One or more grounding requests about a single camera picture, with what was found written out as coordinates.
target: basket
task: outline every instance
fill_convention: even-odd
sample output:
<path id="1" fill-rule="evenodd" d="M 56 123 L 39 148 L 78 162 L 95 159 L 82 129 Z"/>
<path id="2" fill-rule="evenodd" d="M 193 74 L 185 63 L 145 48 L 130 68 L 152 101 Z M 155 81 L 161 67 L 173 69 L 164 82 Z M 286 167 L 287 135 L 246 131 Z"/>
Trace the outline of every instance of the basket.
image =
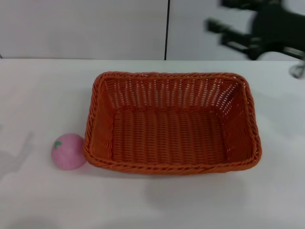
<path id="1" fill-rule="evenodd" d="M 84 154 L 96 167 L 139 174 L 252 168 L 262 148 L 249 85 L 233 73 L 103 73 Z"/>

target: ball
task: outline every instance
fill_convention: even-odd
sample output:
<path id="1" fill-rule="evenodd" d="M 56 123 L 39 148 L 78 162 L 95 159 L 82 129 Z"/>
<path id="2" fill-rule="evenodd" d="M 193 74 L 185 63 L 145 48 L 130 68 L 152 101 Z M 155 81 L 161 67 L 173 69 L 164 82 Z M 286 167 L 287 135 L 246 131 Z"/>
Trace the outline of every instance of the ball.
<path id="1" fill-rule="evenodd" d="M 82 148 L 84 139 L 77 134 L 65 134 L 56 139 L 52 147 L 52 160 L 63 170 L 72 170 L 86 162 Z"/>

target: orange wicker basket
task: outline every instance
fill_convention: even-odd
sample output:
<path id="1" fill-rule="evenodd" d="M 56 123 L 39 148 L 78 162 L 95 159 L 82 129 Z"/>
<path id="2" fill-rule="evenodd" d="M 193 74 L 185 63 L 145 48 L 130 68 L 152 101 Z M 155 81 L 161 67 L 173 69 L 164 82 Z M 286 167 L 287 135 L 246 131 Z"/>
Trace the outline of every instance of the orange wicker basket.
<path id="1" fill-rule="evenodd" d="M 96 167 L 140 174 L 252 168 L 262 148 L 249 85 L 233 73 L 103 73 L 84 154 Z"/>

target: table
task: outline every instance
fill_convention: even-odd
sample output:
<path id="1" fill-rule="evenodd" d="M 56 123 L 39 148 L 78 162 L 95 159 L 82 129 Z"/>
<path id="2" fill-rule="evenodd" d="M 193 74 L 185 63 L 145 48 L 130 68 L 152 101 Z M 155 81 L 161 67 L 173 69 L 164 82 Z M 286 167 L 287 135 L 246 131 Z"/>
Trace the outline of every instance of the table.
<path id="1" fill-rule="evenodd" d="M 305 81 L 296 62 L 0 61 L 2 229 L 303 229 Z M 91 88 L 105 71 L 234 72 L 252 89 L 263 157 L 254 168 L 142 176 L 85 164 L 61 171 L 53 141 L 84 135 Z"/>

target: green spot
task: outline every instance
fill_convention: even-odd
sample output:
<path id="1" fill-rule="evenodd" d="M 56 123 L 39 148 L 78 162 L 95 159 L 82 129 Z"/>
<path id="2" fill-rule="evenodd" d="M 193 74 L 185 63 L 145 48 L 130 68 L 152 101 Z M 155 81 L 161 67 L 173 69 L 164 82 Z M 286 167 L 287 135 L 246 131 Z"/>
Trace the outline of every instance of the green spot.
<path id="1" fill-rule="evenodd" d="M 57 149 L 57 146 L 60 146 L 61 142 L 55 142 L 54 148 Z"/>

